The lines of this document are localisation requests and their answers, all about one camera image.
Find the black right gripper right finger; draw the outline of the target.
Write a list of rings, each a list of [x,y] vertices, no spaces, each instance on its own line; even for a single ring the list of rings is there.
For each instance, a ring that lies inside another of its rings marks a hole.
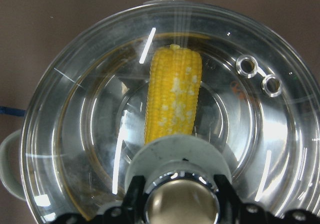
[[[215,174],[214,181],[217,185],[217,198],[220,208],[219,223],[236,223],[240,208],[240,199],[232,184],[223,174]]]

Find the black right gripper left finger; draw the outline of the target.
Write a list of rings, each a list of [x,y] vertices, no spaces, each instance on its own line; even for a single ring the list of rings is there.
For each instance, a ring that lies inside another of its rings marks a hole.
[[[142,219],[145,183],[143,175],[137,175],[131,179],[121,205],[124,223],[137,223]]]

